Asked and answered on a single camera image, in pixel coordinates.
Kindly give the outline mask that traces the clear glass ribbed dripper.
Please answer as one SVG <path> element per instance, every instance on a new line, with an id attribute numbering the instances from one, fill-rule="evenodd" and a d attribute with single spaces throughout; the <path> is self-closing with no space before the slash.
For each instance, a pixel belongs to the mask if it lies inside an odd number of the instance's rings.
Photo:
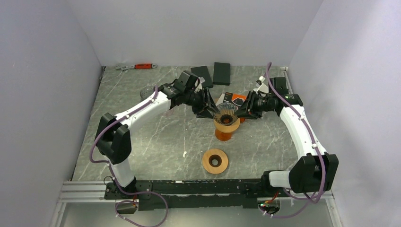
<path id="1" fill-rule="evenodd" d="M 232 103 L 221 103 L 217 106 L 219 112 L 214 113 L 214 120 L 224 126 L 234 124 L 238 120 L 236 111 L 238 106 Z"/>

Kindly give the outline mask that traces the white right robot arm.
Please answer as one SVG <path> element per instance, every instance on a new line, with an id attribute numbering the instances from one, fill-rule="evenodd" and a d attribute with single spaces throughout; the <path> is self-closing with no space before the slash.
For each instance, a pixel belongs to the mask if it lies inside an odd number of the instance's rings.
<path id="1" fill-rule="evenodd" d="M 245 119 L 259 119 L 264 112 L 276 112 L 284 122 L 295 145 L 298 160 L 290 170 L 264 172 L 261 192 L 272 196 L 279 188 L 283 188 L 295 193 L 313 192 L 315 196 L 321 196 L 329 191 L 339 160 L 335 154 L 329 154 L 316 137 L 299 95 L 261 96 L 250 91 L 236 115 Z"/>

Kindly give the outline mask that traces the orange glass carafe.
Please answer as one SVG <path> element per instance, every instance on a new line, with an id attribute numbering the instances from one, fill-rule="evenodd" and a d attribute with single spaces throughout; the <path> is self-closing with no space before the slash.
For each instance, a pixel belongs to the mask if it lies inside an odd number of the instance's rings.
<path id="1" fill-rule="evenodd" d="M 220 141 L 230 140 L 232 138 L 233 132 L 234 131 L 223 132 L 223 131 L 220 131 L 219 129 L 215 129 L 215 131 L 214 131 L 216 138 Z"/>

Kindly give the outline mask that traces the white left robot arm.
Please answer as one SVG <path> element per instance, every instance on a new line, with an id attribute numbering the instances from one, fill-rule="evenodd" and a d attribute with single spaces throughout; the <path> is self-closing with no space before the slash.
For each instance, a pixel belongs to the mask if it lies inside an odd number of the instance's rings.
<path id="1" fill-rule="evenodd" d="M 219 113 L 202 79 L 185 70 L 173 82 L 155 86 L 153 93 L 134 107 L 101 117 L 89 158 L 92 163 L 97 162 L 92 155 L 95 149 L 105 157 L 99 162 L 108 166 L 112 180 L 118 185 L 117 192 L 123 198 L 131 198 L 136 192 L 136 177 L 128 160 L 132 151 L 131 136 L 156 116 L 180 105 L 190 106 L 200 118 L 212 119 Z"/>

